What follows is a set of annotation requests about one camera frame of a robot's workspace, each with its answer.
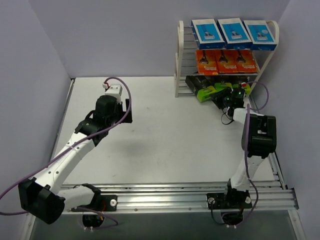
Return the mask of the black green razor box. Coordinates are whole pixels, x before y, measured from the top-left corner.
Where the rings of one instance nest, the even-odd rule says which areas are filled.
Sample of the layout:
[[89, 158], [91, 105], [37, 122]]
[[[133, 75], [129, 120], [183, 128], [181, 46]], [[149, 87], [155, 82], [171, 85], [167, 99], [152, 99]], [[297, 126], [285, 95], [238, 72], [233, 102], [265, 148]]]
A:
[[232, 87], [233, 88], [242, 88], [245, 91], [245, 96], [247, 97], [251, 92], [251, 85], [249, 82], [249, 77], [244, 75], [237, 75], [232, 77]]
[[209, 101], [211, 95], [217, 92], [215, 87], [203, 75], [187, 75], [185, 83], [200, 103]]
[[214, 88], [220, 92], [226, 88], [232, 88], [231, 79], [226, 75], [219, 75], [214, 77]]

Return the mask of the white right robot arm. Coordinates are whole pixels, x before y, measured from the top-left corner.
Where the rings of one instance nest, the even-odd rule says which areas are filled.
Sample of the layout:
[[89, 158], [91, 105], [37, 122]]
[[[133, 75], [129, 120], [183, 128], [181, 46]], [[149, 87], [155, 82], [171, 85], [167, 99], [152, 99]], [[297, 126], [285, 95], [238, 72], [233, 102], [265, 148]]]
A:
[[250, 105], [245, 105], [243, 88], [227, 87], [210, 95], [213, 103], [232, 122], [243, 124], [241, 148], [243, 158], [234, 175], [228, 180], [222, 194], [210, 193], [211, 204], [219, 209], [252, 207], [249, 194], [258, 167], [264, 159], [274, 153], [277, 147], [277, 120], [275, 116], [256, 113]]

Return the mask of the orange Gillette razor box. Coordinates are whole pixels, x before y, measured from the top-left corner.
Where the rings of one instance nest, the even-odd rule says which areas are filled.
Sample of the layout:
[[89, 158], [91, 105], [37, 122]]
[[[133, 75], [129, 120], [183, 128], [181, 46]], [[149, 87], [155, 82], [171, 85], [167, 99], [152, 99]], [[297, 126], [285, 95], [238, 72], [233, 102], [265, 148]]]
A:
[[240, 73], [256, 73], [257, 65], [250, 50], [237, 50], [236, 66]]
[[214, 50], [198, 49], [195, 52], [198, 74], [206, 76], [218, 75], [218, 67]]
[[235, 74], [238, 73], [236, 64], [235, 50], [214, 50], [216, 65], [219, 74]]

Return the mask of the blue white Harry's razor box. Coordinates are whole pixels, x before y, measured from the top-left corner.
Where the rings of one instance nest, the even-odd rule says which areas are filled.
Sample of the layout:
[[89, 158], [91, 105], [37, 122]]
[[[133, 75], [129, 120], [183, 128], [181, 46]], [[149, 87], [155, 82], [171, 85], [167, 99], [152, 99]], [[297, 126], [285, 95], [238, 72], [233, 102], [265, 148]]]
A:
[[253, 42], [240, 18], [218, 19], [217, 26], [227, 50], [248, 50]]

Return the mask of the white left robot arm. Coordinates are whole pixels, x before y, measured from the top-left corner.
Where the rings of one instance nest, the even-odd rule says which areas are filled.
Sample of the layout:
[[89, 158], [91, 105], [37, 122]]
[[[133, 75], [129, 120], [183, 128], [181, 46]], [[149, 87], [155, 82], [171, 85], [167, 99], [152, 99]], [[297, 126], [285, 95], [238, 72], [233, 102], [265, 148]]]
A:
[[101, 211], [101, 191], [89, 183], [62, 190], [66, 178], [78, 163], [105, 138], [109, 131], [122, 123], [132, 123], [132, 100], [111, 95], [100, 96], [95, 109], [75, 128], [70, 139], [52, 163], [18, 184], [22, 209], [50, 225], [70, 209], [87, 208]]

